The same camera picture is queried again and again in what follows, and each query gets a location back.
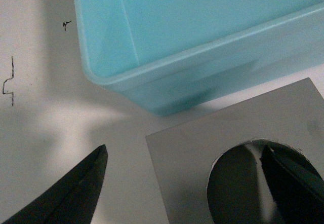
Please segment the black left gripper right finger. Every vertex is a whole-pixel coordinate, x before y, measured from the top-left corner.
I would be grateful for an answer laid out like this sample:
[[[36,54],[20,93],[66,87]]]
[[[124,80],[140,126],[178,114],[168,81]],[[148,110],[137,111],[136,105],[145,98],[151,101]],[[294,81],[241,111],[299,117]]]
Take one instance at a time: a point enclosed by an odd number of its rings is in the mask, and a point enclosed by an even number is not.
[[[285,223],[323,223],[323,179],[301,153],[267,145],[261,165]]]

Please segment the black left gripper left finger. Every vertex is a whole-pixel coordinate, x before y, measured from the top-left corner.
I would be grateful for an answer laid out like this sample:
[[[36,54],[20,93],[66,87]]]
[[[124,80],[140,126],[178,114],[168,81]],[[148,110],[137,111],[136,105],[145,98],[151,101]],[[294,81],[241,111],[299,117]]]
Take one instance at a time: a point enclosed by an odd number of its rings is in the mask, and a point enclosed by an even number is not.
[[[103,144],[4,223],[91,223],[107,160]]]

